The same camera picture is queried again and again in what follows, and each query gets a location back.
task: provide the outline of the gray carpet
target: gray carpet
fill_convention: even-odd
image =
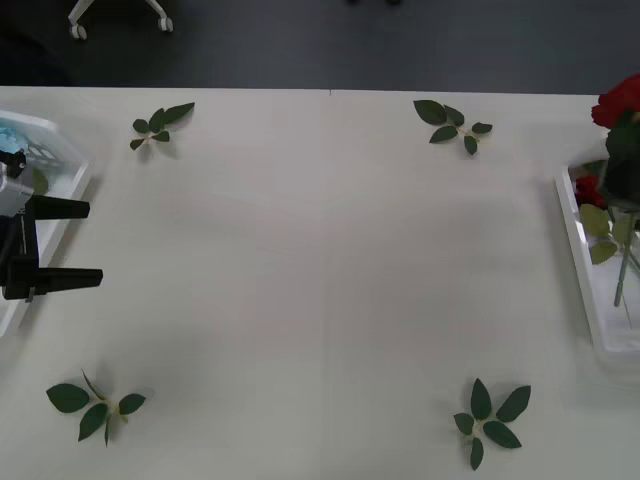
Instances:
[[[84,44],[74,0],[5,2],[45,50],[16,60],[4,39],[4,85],[593,94],[640,72],[637,0],[161,0],[172,35],[143,0],[97,0]]]

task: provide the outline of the white table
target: white table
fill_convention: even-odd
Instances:
[[[412,101],[495,125],[469,158]],[[196,102],[150,158],[131,122]],[[0,89],[95,157],[59,264],[102,267],[0,345],[7,479],[633,477],[636,375],[595,361],[552,177],[593,97]],[[108,449],[45,390],[84,367],[153,398]],[[452,415],[531,383],[477,472]]]

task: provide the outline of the plastic tray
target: plastic tray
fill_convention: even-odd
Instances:
[[[80,199],[91,178],[90,162],[64,137],[58,125],[42,118],[0,110],[0,127],[12,127],[27,138],[27,162],[46,175],[49,181],[47,195]],[[41,266],[49,265],[68,223],[69,220],[37,222]],[[7,301],[0,295],[0,337],[17,328],[28,308],[29,304],[24,300]]]
[[[589,241],[580,221],[568,167],[556,177],[556,187],[593,346],[608,364],[640,367],[640,275],[629,266],[622,302],[615,307],[613,299],[621,256],[616,255],[600,265],[591,264]]]

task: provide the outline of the rose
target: rose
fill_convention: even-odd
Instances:
[[[586,175],[576,180],[576,202],[578,206],[588,203],[598,208],[607,208],[607,201],[598,193],[600,177]]]
[[[606,95],[600,95],[591,117],[597,125],[613,128],[628,111],[640,112],[640,75],[629,77]]]

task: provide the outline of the leaf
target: leaf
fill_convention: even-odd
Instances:
[[[53,406],[62,413],[73,413],[89,403],[89,394],[82,388],[70,383],[61,383],[47,390],[47,396]]]
[[[100,392],[98,392],[98,390],[93,385],[91,385],[91,382],[87,378],[87,375],[84,373],[84,370],[82,370],[82,376],[84,377],[84,381],[87,382],[87,386],[93,392],[93,394],[98,397],[99,400],[105,400],[104,395],[101,395]]]
[[[433,135],[431,136],[431,140],[429,140],[429,143],[445,142],[457,136],[458,130],[456,130],[456,127],[440,127],[433,133]]]
[[[153,114],[149,120],[149,128],[153,133],[159,133],[164,128],[164,108]]]
[[[491,414],[491,397],[479,378],[473,384],[471,392],[471,413],[476,420],[484,420]]]
[[[453,416],[456,421],[456,425],[458,430],[460,430],[465,435],[471,435],[473,431],[473,424],[475,423],[473,417],[468,413],[458,413]]]
[[[444,107],[433,100],[416,100],[413,102],[420,118],[429,125],[442,125],[447,121],[447,112]]]
[[[104,446],[109,446],[109,422],[111,421],[111,414],[104,421]]]
[[[176,123],[193,110],[194,106],[195,103],[187,103],[185,105],[178,105],[177,107],[167,109],[167,111],[164,112],[164,124],[170,125],[172,123]]]
[[[464,115],[462,115],[458,110],[450,107],[449,105],[445,105],[444,111],[456,127],[464,125]]]
[[[610,157],[636,158],[640,152],[640,125],[634,123],[631,110],[623,113],[614,128],[609,130],[606,147]]]
[[[509,427],[502,422],[491,421],[484,424],[484,433],[491,440],[504,448],[520,448],[522,444]]]
[[[81,442],[98,430],[107,418],[108,412],[109,407],[107,407],[106,403],[98,403],[87,410],[87,413],[85,413],[82,420],[80,420],[78,441]]]
[[[489,133],[493,129],[493,125],[489,125],[488,123],[476,123],[471,130],[473,133],[484,134]]]
[[[135,122],[133,122],[133,129],[136,132],[142,133],[144,135],[145,133],[149,133],[149,124],[146,120],[142,120],[141,118],[139,118]]]
[[[591,263],[600,265],[613,257],[618,251],[618,246],[609,241],[599,242],[589,249]]]
[[[580,206],[580,221],[584,231],[594,237],[609,235],[609,215],[606,211],[588,203]]]
[[[621,246],[624,246],[624,244],[627,243],[629,228],[631,228],[631,215],[623,215],[622,217],[618,218],[613,224],[611,233],[613,234],[613,238],[616,239],[616,242],[618,242]]]
[[[129,415],[138,410],[145,400],[146,398],[138,393],[130,393],[120,400],[118,409],[122,415]]]
[[[38,168],[34,168],[32,171],[31,182],[34,195],[46,195],[49,191],[49,180],[44,173]]]
[[[474,471],[478,469],[484,457],[484,446],[479,438],[474,438],[471,443],[471,468]]]
[[[529,405],[529,398],[531,398],[530,385],[516,388],[502,404],[496,417],[501,422],[513,422],[525,411]]]
[[[473,155],[478,151],[478,141],[471,135],[465,135],[464,148],[467,149],[470,155]]]
[[[134,152],[140,148],[140,145],[142,145],[144,143],[144,138],[137,138],[135,140],[131,140],[131,143],[129,144],[129,146],[131,147],[131,150],[133,150]]]
[[[171,140],[171,136],[166,130],[164,132],[160,132],[158,135],[154,135],[151,138],[157,140],[158,142],[168,142],[169,140]]]

